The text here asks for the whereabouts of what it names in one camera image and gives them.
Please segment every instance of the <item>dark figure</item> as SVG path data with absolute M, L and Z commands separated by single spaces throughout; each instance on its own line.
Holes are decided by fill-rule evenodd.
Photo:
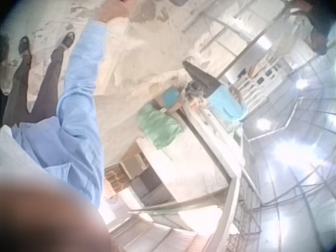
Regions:
M 310 34 L 310 48 L 319 55 L 327 53 L 328 35 L 335 22 L 335 12 L 329 0 L 294 0 L 290 8 L 300 10 L 292 15 L 307 16 L 314 29 Z
M 41 84 L 36 102 L 31 113 L 27 110 L 28 75 L 32 63 L 28 37 L 23 37 L 19 44 L 22 62 L 13 77 L 13 87 L 8 97 L 3 124 L 12 127 L 20 122 L 37 123 L 56 115 L 58 102 L 58 80 L 61 73 L 64 51 L 74 42 L 75 34 L 69 32 L 62 44 L 51 54 L 51 63 Z

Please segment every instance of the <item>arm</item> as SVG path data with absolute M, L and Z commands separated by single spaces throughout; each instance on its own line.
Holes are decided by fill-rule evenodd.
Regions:
M 103 60 L 106 24 L 117 17 L 129 14 L 132 1 L 107 0 L 98 10 L 73 49 L 67 73 L 65 90 L 57 106 L 57 117 L 63 129 L 77 138 L 90 138 L 100 144 L 93 93 L 98 68 Z
M 108 0 L 82 32 L 73 49 L 65 77 L 65 90 L 57 106 L 65 148 L 72 156 L 73 167 L 68 182 L 99 206 L 104 177 L 103 148 L 99 138 L 93 93 L 99 65 L 103 60 L 105 25 L 123 15 L 125 6 L 119 0 Z

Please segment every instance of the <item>shirt sleeve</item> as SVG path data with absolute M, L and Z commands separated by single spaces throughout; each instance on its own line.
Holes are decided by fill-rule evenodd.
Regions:
M 56 114 L 64 148 L 72 160 L 68 183 L 96 207 L 100 204 L 104 163 L 93 93 L 106 33 L 106 25 L 97 21 L 91 21 L 82 32 L 70 56 Z
M 99 132 L 93 93 L 98 68 L 103 60 L 104 23 L 91 21 L 73 49 L 65 76 L 64 93 L 57 106 L 62 128 L 78 138 L 99 142 Z

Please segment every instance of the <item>hand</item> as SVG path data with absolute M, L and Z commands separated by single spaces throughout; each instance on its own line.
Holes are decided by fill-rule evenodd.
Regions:
M 106 0 L 97 12 L 96 20 L 103 23 L 118 17 L 129 17 L 134 0 Z

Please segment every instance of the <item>window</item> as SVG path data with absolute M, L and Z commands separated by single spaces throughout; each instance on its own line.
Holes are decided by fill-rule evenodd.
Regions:
M 272 73 L 273 73 L 273 72 L 272 72 L 272 69 L 269 69 L 269 70 L 265 73 L 265 75 L 268 77 L 268 76 L 270 76 Z
M 265 79 L 264 79 L 263 77 L 260 77 L 260 78 L 257 80 L 257 83 L 260 85 L 260 84 L 262 84 L 264 81 L 265 81 Z

